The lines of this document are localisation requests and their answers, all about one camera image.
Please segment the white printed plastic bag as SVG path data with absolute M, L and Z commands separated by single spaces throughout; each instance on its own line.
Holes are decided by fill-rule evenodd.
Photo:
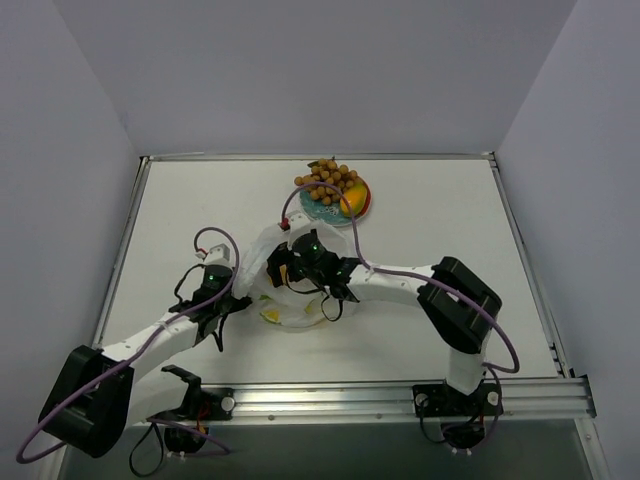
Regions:
M 335 227 L 310 219 L 310 224 L 293 235 L 284 233 L 278 225 L 266 227 L 242 254 L 239 273 L 232 287 L 235 297 L 249 296 L 252 304 L 247 313 L 253 319 L 262 320 L 281 328 L 311 328 L 320 322 L 335 318 L 339 313 L 338 302 L 328 300 L 322 292 L 313 290 L 308 281 L 274 288 L 267 276 L 269 255 L 278 245 L 288 246 L 301 235 L 316 229 L 320 243 L 340 256 L 353 257 L 353 241 Z

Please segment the fake yellow green mango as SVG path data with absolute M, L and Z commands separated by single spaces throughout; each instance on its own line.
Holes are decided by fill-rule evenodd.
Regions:
M 360 215 L 369 201 L 369 189 L 365 183 L 356 183 L 343 193 L 340 199 L 340 211 L 345 217 Z

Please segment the fake longan fruit bunch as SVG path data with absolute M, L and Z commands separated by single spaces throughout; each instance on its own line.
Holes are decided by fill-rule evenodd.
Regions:
M 310 198 L 325 206 L 337 203 L 339 194 L 345 194 L 362 183 L 359 174 L 335 157 L 321 158 L 308 165 L 309 172 L 294 178 L 296 187 L 303 186 Z

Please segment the fake orange fruit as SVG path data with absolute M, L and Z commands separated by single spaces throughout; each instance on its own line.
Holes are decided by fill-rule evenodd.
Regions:
M 281 266 L 279 269 L 280 272 L 280 276 L 281 276 L 281 280 L 283 282 L 283 284 L 288 283 L 288 274 L 287 274 L 287 267 L 286 266 Z

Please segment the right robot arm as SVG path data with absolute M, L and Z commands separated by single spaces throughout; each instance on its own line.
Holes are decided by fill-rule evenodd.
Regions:
M 281 243 L 267 258 L 275 287 L 309 281 L 320 292 L 345 303 L 383 301 L 421 308 L 449 346 L 444 400 L 455 412 L 480 400 L 485 349 L 500 297 L 460 260 L 445 256 L 424 267 L 366 267 L 357 257 L 340 256 L 321 243 L 315 229 L 288 246 Z

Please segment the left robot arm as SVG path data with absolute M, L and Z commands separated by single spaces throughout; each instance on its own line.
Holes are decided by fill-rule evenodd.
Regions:
M 104 348 L 75 348 L 41 410 L 42 431 L 99 458 L 139 422 L 196 419 L 212 397 L 199 376 L 169 361 L 208 337 L 224 348 L 227 318 L 251 303 L 232 296 L 234 279 L 233 268 L 208 265 L 191 299 L 151 326 Z

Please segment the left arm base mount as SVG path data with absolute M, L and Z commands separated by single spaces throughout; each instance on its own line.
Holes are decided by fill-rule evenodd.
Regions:
M 200 389 L 188 393 L 184 404 L 156 415 L 164 427 L 166 449 L 185 457 L 226 456 L 231 448 L 212 440 L 211 421 L 229 421 L 235 408 L 232 388 Z

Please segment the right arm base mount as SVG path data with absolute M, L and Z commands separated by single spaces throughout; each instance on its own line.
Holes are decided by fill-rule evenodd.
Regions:
M 469 395 L 446 383 L 412 387 L 415 416 L 424 438 L 433 445 L 450 447 L 470 456 L 495 432 L 504 413 L 498 381 L 482 381 Z

